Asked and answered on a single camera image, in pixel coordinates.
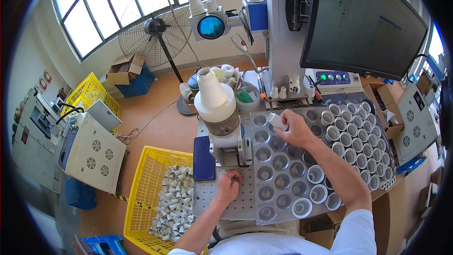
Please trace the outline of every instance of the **computer monitor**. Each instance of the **computer monitor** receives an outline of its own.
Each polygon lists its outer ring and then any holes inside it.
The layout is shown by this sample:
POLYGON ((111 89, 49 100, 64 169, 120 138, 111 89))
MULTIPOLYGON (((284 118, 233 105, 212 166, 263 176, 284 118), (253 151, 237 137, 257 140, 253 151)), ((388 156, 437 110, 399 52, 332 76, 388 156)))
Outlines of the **computer monitor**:
POLYGON ((300 67, 400 80, 427 31, 406 0, 310 0, 300 67))

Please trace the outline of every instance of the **man's right hand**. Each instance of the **man's right hand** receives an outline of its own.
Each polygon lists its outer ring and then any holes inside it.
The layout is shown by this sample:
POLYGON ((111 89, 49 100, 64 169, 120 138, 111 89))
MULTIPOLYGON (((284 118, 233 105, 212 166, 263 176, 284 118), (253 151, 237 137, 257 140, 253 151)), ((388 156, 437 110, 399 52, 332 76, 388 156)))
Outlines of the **man's right hand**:
POLYGON ((286 143, 290 143, 291 145, 307 150, 307 148, 313 144, 316 137, 307 126, 307 123, 303 117, 297 115, 291 110, 284 110, 280 116, 283 124, 289 122, 289 130, 283 131, 278 127, 274 127, 274 131, 277 133, 277 136, 283 139, 286 143))

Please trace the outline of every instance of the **white wall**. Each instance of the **white wall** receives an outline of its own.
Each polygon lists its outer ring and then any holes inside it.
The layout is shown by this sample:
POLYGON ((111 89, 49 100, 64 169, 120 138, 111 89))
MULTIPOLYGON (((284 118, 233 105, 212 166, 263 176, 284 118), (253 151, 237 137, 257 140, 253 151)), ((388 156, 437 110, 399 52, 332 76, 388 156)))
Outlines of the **white wall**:
MULTIPOLYGON (((217 0, 219 5, 223 5, 224 9, 238 9, 241 6, 242 0, 217 0)), ((72 87, 76 86, 89 73, 94 72, 97 77, 102 76, 109 69, 111 63, 122 55, 118 39, 105 44, 96 53, 88 59, 80 63, 73 53, 69 43, 63 34, 60 27, 51 0, 41 0, 37 6, 36 12, 37 25, 39 30, 44 30, 41 34, 43 45, 55 64, 56 68, 61 73, 65 81, 72 87)), ((212 59, 218 57, 239 55, 241 52, 231 43, 230 37, 239 33, 243 38, 246 38, 245 31, 242 27, 233 28, 231 33, 214 41, 203 40, 196 42, 193 36, 190 38, 190 43, 195 49, 200 60, 212 59)), ((261 34, 254 35, 254 45, 249 47, 250 53, 264 53, 264 38, 261 34)), ((190 48, 186 46, 183 52, 193 56, 190 48)), ((176 65, 182 65, 194 62, 195 59, 180 53, 174 62, 176 65)), ((159 70, 170 67, 166 63, 160 67, 153 69, 159 70)))
POLYGON ((66 85, 49 56, 46 55, 47 52, 42 45, 34 20, 34 14, 32 14, 23 29, 11 69, 7 100, 9 144, 11 144, 11 136, 13 134, 12 124, 15 123, 14 113, 16 108, 19 107, 20 101, 24 100, 28 89, 39 85, 39 77, 42 76, 44 78, 44 70, 49 72, 52 81, 50 83, 47 82, 46 89, 40 85, 39 87, 49 102, 55 100, 58 90, 66 85))

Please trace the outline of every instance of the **plastic crate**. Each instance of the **plastic crate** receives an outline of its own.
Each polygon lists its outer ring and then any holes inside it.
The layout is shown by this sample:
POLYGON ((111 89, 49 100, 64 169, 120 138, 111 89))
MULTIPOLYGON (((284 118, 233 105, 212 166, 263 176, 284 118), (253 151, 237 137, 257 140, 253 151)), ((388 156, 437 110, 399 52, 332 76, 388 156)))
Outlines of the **plastic crate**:
POLYGON ((141 74, 137 75, 134 79, 129 80, 129 85, 115 85, 115 87, 125 98, 131 98, 148 93, 153 81, 153 73, 151 73, 146 66, 143 66, 141 74))
POLYGON ((149 254, 167 254, 174 246, 173 241, 163 241, 160 237, 148 234, 151 219, 157 214, 158 193, 162 188, 166 166, 170 165, 191 167, 193 154, 144 146, 129 194, 124 238, 149 254))
MULTIPOLYGON (((98 99, 103 101, 104 104, 116 115, 116 117, 120 117, 121 106, 111 97, 109 93, 106 92, 105 88, 93 72, 91 72, 91 74, 88 75, 76 87, 76 89, 69 94, 69 96, 67 96, 66 103, 87 110, 98 99)), ((61 110, 61 115, 63 116, 70 110, 71 109, 69 107, 64 106, 61 110)), ((118 127, 113 129, 112 132, 117 133, 118 127)))
POLYGON ((66 203, 81 210, 96 208, 94 188, 70 178, 66 181, 66 203))

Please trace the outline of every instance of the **orange floor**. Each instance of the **orange floor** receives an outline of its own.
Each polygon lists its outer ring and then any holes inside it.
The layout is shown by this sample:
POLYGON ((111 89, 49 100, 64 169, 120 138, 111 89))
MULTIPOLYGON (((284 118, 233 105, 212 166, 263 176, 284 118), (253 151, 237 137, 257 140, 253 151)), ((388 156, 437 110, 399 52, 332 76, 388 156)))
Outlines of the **orange floor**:
MULTIPOLYGON (((259 60, 256 63, 258 67, 267 66, 267 60, 259 60)), ((231 64, 239 67, 241 71, 252 69, 248 61, 231 64)), ((180 71, 185 81, 192 73, 194 73, 194 69, 180 71)), ((121 120, 123 121, 119 133, 126 135, 134 128, 142 129, 156 113, 179 98, 179 81, 173 72, 157 76, 157 78, 158 80, 152 83, 146 95, 118 99, 122 106, 121 120)), ((389 85, 389 89, 396 100, 404 91, 404 87, 399 83, 389 85)), ((176 104, 169 106, 158 115, 127 146, 130 155, 123 161, 117 187, 121 195, 129 197, 135 169, 145 145, 192 153, 197 125, 196 116, 182 116, 177 111, 176 104)), ((429 184, 429 176, 435 170, 433 163, 437 159, 437 154, 432 152, 431 155, 420 168, 406 178, 406 184, 409 183, 406 185, 406 232, 417 222, 414 211, 419 192, 429 184)), ((127 203, 96 190, 96 205, 95 209, 80 212, 82 236, 100 236, 111 233, 123 235, 127 203)), ((128 254, 147 254, 128 240, 124 240, 123 247, 128 254)))

